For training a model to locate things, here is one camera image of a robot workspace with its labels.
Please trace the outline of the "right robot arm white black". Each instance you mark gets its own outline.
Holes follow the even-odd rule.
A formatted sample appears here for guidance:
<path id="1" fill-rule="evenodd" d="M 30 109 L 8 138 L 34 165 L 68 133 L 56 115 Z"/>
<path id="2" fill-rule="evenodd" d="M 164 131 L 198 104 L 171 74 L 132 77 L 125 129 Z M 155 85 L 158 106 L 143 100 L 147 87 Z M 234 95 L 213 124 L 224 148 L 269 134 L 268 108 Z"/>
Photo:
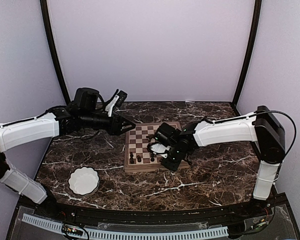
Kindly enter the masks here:
<path id="1" fill-rule="evenodd" d="M 180 161 L 198 148 L 214 144 L 231 142 L 256 142 L 260 154 L 260 164 L 253 190 L 253 200 L 245 205 L 245 213 L 256 217 L 265 208 L 280 167 L 292 149 L 286 146 L 286 133 L 282 124 L 275 117 L 283 115 L 281 111 L 270 110 L 265 105 L 254 112 L 219 120 L 200 121 L 187 124 L 182 130 L 163 123 L 154 138 L 161 143 L 167 154 L 163 165 L 176 171 Z"/>

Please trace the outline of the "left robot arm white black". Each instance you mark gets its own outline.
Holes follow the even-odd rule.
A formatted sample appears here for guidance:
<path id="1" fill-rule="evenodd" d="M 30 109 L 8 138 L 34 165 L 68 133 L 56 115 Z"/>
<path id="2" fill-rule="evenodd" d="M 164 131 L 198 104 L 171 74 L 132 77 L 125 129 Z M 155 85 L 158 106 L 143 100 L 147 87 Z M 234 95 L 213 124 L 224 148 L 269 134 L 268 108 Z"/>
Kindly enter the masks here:
<path id="1" fill-rule="evenodd" d="M 54 202 L 54 195 L 17 169 L 7 160 L 5 153 L 32 142 L 65 136 L 83 129 L 104 130 L 110 136 L 120 136 L 135 126 L 131 120 L 117 113 L 67 107 L 56 107 L 37 117 L 0 123 L 0 183 L 41 205 L 41 210 L 48 217 L 57 218 L 61 208 Z"/>

